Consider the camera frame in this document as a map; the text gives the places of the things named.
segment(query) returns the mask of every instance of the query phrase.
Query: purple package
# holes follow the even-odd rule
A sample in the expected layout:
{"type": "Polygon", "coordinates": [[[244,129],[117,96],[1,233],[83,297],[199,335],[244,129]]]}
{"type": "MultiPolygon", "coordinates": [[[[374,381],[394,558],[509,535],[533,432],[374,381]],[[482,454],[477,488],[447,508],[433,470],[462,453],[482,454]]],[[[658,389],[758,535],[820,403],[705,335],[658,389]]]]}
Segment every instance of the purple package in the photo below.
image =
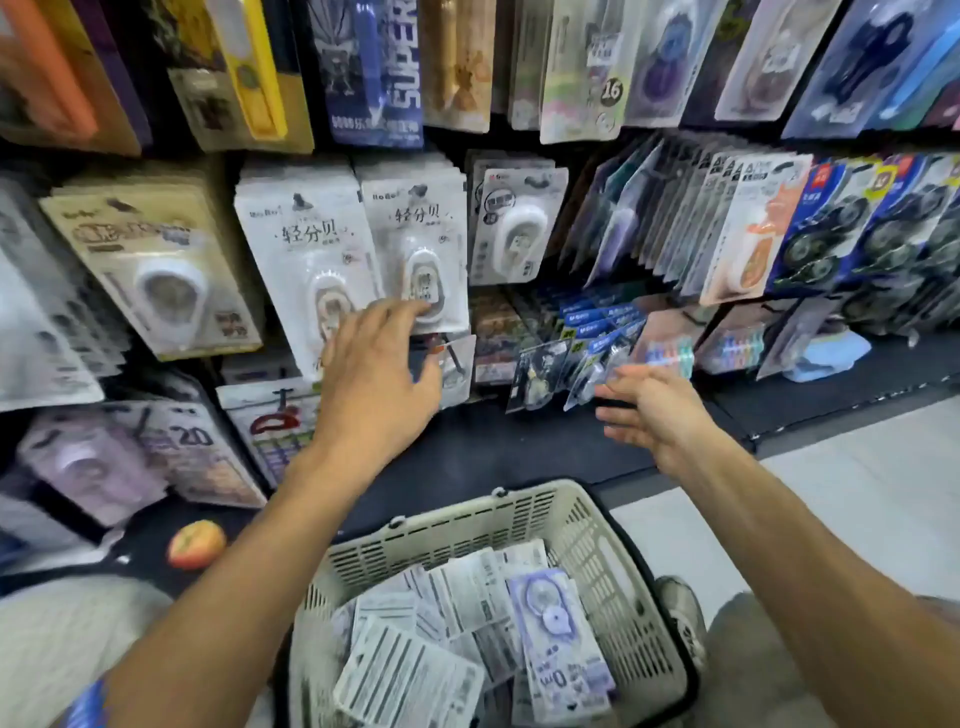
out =
{"type": "Polygon", "coordinates": [[[168,483],[134,439],[100,413],[49,410],[17,453],[37,476],[110,527],[166,496],[168,483]]]}
{"type": "Polygon", "coordinates": [[[113,33],[99,0],[71,0],[71,3],[84,24],[90,44],[97,52],[97,58],[100,59],[110,85],[113,86],[113,93],[117,95],[120,106],[127,114],[127,120],[130,122],[133,133],[136,134],[137,141],[140,142],[141,147],[151,146],[154,143],[154,133],[150,129],[147,112],[143,109],[140,97],[133,86],[130,71],[123,63],[123,57],[113,39],[113,33]]]}

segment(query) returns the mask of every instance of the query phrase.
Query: right hand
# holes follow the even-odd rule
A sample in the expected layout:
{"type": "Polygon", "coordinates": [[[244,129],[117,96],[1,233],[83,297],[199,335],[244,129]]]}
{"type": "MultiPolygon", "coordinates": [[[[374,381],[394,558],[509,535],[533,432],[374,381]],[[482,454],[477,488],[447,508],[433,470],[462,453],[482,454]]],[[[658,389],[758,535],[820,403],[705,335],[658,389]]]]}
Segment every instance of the right hand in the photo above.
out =
{"type": "Polygon", "coordinates": [[[660,471],[678,479],[697,444],[719,432],[693,385],[665,367],[617,367],[596,397],[633,405],[597,407],[597,419],[608,424],[604,434],[649,449],[660,471]]]}

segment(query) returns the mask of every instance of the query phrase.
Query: mouse-shaped correction tape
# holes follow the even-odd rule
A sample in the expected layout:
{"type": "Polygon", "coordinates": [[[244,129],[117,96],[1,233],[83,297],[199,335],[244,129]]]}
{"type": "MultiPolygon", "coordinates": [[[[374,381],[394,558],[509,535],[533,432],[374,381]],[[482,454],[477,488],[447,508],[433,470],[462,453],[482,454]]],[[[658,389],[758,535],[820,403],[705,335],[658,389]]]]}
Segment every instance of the mouse-shaped correction tape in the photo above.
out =
{"type": "Polygon", "coordinates": [[[446,286],[443,269],[440,256],[430,248],[416,248],[403,264],[400,297],[430,304],[430,308],[417,317],[419,324],[434,324],[444,314],[446,286]]]}
{"type": "Polygon", "coordinates": [[[157,338],[181,351],[189,349],[204,320],[210,284],[192,263],[173,257],[148,257],[136,267],[136,307],[157,338]]]}
{"type": "Polygon", "coordinates": [[[493,268],[506,279],[523,282],[537,272],[533,261],[546,242],[550,218],[533,198],[517,198],[500,218],[493,239],[493,268]]]}
{"type": "Polygon", "coordinates": [[[355,309],[347,281],[339,274],[323,271],[310,280],[306,310],[309,336],[314,341],[328,344],[344,317],[355,309]]]}

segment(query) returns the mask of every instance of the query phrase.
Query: blue package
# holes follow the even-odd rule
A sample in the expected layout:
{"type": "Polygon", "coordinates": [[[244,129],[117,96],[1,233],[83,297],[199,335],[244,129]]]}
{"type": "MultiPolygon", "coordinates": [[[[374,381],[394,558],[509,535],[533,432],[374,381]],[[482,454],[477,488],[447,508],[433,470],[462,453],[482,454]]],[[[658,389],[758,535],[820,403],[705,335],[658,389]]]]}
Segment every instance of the blue package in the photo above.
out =
{"type": "Polygon", "coordinates": [[[953,154],[902,154],[884,161],[897,176],[876,206],[841,275],[860,281],[891,276],[913,267],[958,184],[953,154]]]}
{"type": "Polygon", "coordinates": [[[844,261],[896,172],[877,158],[832,159],[810,170],[804,194],[777,253],[768,293],[826,291],[839,282],[844,261]]]}
{"type": "Polygon", "coordinates": [[[420,148],[417,0],[310,0],[333,138],[420,148]]]}

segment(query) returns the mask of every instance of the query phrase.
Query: blue package with pen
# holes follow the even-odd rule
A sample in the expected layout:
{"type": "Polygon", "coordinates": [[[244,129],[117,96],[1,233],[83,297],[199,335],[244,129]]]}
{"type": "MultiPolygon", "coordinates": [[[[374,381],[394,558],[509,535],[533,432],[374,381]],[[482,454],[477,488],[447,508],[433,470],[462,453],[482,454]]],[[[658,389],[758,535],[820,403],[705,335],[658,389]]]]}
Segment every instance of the blue package with pen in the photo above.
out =
{"type": "Polygon", "coordinates": [[[310,0],[333,138],[420,148],[417,0],[310,0]]]}

